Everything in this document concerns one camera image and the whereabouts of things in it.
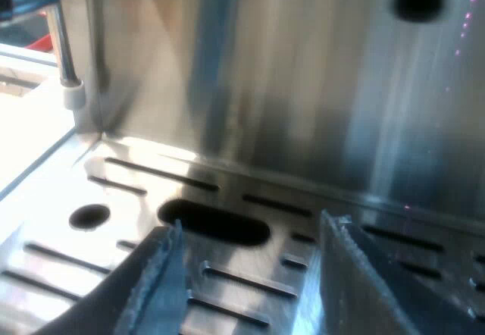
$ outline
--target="metal drip tray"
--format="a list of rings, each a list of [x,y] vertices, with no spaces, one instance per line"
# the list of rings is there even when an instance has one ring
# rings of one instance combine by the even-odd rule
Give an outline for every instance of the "metal drip tray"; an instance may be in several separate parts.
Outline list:
[[[176,219],[186,231],[189,274],[181,333],[324,333],[323,208],[351,215],[457,311],[478,321],[485,313],[485,242],[477,233],[115,142],[97,143],[67,175],[38,183],[23,191],[15,208],[29,214],[0,247],[0,333],[29,333],[57,317],[154,226]]]

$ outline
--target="brushed steel wall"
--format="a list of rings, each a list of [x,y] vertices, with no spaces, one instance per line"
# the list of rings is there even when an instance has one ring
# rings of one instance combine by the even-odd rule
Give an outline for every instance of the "brushed steel wall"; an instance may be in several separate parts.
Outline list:
[[[92,3],[109,133],[485,219],[485,0]]]

